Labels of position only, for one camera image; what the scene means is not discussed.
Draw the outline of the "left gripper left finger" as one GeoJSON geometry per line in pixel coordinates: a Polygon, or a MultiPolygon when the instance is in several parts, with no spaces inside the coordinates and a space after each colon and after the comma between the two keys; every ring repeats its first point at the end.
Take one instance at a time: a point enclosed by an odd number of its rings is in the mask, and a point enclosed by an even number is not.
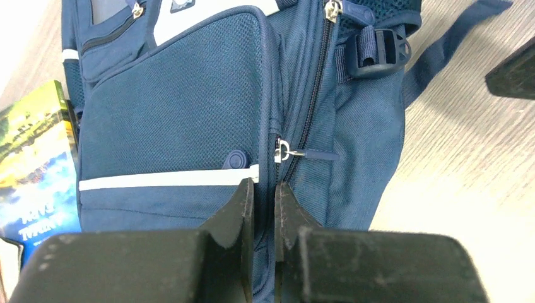
{"type": "Polygon", "coordinates": [[[204,250],[200,302],[252,302],[254,183],[243,179],[229,202],[201,225],[204,250]]]}

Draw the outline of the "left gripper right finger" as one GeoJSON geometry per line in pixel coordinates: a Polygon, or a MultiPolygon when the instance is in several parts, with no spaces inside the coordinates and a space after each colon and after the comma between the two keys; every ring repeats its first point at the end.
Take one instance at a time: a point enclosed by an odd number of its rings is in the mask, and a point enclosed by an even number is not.
{"type": "Polygon", "coordinates": [[[297,201],[290,185],[281,182],[275,190],[275,302],[308,302],[310,261],[307,241],[321,228],[297,201]]]}

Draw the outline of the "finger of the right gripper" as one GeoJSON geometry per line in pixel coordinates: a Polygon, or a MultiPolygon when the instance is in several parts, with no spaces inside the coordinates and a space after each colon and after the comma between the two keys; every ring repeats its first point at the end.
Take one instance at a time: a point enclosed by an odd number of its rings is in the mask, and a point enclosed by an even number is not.
{"type": "Polygon", "coordinates": [[[492,95],[534,100],[534,37],[485,76],[492,95]]]}

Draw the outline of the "navy blue student backpack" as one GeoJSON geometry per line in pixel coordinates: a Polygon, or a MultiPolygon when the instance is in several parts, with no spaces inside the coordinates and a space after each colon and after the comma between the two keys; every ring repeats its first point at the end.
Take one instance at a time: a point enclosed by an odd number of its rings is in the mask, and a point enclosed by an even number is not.
{"type": "Polygon", "coordinates": [[[406,108],[510,5],[474,2],[407,69],[420,1],[63,1],[82,231],[199,226],[239,150],[259,174],[252,300],[274,302],[276,184],[326,227],[368,229],[406,108]]]}

